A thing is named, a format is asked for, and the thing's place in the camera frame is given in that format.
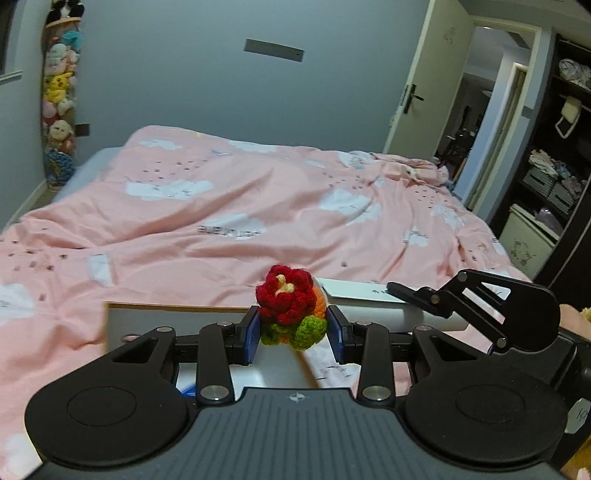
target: storage basket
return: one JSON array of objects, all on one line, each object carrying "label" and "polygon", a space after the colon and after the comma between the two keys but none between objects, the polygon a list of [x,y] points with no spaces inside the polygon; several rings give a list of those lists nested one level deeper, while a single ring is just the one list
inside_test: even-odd
[{"label": "storage basket", "polygon": [[556,184],[556,180],[553,179],[550,175],[541,171],[539,168],[532,167],[525,174],[523,183],[529,185],[536,192],[539,192],[543,196],[547,197],[552,191],[554,185]]},{"label": "storage basket", "polygon": [[548,196],[548,201],[564,213],[569,213],[575,203],[573,196],[561,183],[554,185]]}]

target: folded clothes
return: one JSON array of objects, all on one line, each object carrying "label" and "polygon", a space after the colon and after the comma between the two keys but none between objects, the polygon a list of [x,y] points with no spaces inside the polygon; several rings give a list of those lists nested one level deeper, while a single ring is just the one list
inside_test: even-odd
[{"label": "folded clothes", "polygon": [[554,169],[558,172],[558,175],[560,175],[560,177],[563,180],[567,180],[570,177],[572,177],[573,175],[571,174],[571,172],[569,171],[569,169],[567,168],[566,164],[564,164],[563,162],[559,161],[556,162],[554,164]]},{"label": "folded clothes", "polygon": [[569,193],[573,196],[575,200],[581,197],[583,193],[583,186],[577,180],[576,177],[569,177],[562,181],[562,185],[565,189],[569,191]]},{"label": "folded clothes", "polygon": [[539,168],[553,179],[558,178],[558,172],[554,168],[554,160],[544,150],[532,150],[530,165]]},{"label": "folded clothes", "polygon": [[558,68],[562,78],[584,89],[591,90],[591,68],[571,59],[560,60]]}]

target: bed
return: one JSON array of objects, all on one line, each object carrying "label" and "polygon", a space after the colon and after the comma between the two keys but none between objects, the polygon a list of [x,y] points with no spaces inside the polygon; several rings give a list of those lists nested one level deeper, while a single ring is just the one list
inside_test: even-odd
[{"label": "bed", "polygon": [[[276,263],[410,287],[439,288],[462,268],[523,279],[446,181],[428,161],[182,128],[145,127],[101,151],[0,242],[0,331],[10,339],[0,351],[0,478],[38,465],[24,430],[27,401],[102,353],[106,301],[250,306]],[[454,335],[488,347],[471,327]],[[306,351],[315,378],[296,367],[295,386],[352,386],[355,370],[320,375],[329,357],[325,341]],[[396,372],[404,392],[408,373]]]}]

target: white paper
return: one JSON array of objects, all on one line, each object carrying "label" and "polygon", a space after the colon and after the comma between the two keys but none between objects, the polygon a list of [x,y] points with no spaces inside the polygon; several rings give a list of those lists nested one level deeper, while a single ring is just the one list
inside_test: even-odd
[{"label": "white paper", "polygon": [[390,295],[386,285],[361,283],[355,281],[333,280],[331,278],[316,279],[324,291],[338,299],[385,301],[389,303],[405,303]]}]

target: white tag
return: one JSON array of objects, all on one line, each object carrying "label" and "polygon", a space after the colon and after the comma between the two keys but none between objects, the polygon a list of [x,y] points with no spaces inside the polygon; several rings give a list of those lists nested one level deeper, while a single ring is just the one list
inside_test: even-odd
[{"label": "white tag", "polygon": [[569,418],[566,422],[564,432],[570,434],[577,433],[585,425],[589,410],[591,410],[591,402],[586,398],[578,399],[569,410]]}]

